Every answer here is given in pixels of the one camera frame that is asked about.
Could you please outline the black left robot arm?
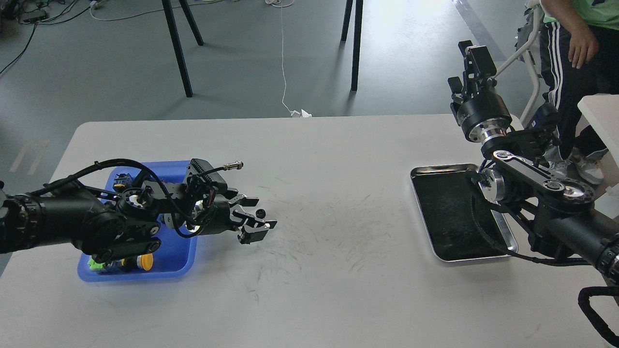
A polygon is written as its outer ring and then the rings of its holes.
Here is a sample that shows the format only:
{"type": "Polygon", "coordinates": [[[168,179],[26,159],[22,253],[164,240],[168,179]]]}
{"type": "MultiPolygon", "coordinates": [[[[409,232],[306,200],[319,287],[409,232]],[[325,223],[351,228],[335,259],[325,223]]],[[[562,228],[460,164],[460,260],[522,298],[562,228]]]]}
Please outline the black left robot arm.
{"type": "Polygon", "coordinates": [[[37,191],[2,192],[1,252],[71,243],[97,263],[150,255],[161,247],[161,217],[186,239],[239,231],[242,244],[261,241],[277,221],[263,210],[246,212],[258,198],[239,194],[220,175],[242,167],[192,159],[184,177],[170,183],[138,161],[111,159],[37,191]]]}

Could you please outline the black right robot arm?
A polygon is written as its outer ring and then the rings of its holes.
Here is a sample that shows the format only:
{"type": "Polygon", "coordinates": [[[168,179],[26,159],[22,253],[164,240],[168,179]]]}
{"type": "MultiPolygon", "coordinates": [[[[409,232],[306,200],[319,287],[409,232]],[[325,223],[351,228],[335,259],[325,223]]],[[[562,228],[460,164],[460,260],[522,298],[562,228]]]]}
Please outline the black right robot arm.
{"type": "Polygon", "coordinates": [[[610,345],[618,337],[590,305],[594,296],[618,295],[618,223],[594,208],[590,185],[551,170],[543,147],[552,135],[547,127],[511,130],[512,117],[494,92],[497,68],[486,46],[461,41],[462,77],[451,77],[451,110],[466,140],[480,143],[488,167],[468,172],[473,195],[512,216],[528,234],[529,245],[549,266],[589,264],[612,282],[581,289],[578,304],[594,329],[610,345]]]}

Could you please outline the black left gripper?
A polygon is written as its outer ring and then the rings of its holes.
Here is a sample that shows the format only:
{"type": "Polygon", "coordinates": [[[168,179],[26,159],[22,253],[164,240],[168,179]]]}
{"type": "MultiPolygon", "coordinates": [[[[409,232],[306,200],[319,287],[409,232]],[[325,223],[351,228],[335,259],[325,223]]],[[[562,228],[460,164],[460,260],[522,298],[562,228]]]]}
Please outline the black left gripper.
{"type": "MultiPolygon", "coordinates": [[[[215,235],[225,231],[237,231],[238,227],[230,220],[235,206],[256,207],[258,197],[248,197],[238,191],[227,191],[227,198],[217,194],[210,207],[208,200],[200,200],[194,204],[192,219],[199,224],[186,222],[186,229],[190,235],[215,235]]],[[[256,214],[250,214],[242,209],[234,209],[232,216],[241,218],[238,240],[241,244],[250,244],[265,238],[270,229],[276,224],[276,219],[258,219],[256,214]]]]}

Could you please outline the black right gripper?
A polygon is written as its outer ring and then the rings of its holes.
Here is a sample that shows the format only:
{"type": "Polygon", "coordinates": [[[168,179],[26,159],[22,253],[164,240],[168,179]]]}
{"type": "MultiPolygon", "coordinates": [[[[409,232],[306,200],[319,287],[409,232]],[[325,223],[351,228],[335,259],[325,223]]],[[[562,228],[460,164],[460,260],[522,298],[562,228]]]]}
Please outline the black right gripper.
{"type": "Polygon", "coordinates": [[[460,77],[449,77],[451,90],[450,109],[467,141],[484,143],[489,130],[505,133],[512,116],[502,97],[495,92],[497,68],[485,45],[471,41],[458,42],[464,58],[463,83],[460,77]]]}

